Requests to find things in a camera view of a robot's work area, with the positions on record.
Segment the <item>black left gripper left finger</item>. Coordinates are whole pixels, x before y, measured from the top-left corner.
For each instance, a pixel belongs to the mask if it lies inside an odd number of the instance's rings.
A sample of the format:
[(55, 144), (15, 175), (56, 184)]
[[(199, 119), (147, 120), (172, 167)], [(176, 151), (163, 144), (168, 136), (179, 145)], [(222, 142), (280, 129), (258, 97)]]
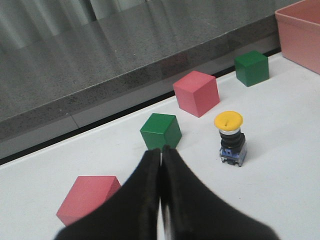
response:
[(57, 240), (155, 240), (161, 151), (147, 150), (124, 185), (92, 213), (63, 228)]

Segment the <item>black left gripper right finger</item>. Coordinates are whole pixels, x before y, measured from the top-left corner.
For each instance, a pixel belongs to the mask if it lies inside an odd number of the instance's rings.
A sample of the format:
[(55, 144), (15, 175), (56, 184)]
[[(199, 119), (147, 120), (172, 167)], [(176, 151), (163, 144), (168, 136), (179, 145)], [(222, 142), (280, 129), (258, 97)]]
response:
[(190, 170), (166, 145), (160, 168), (160, 198), (168, 240), (277, 240), (269, 226), (235, 209)]

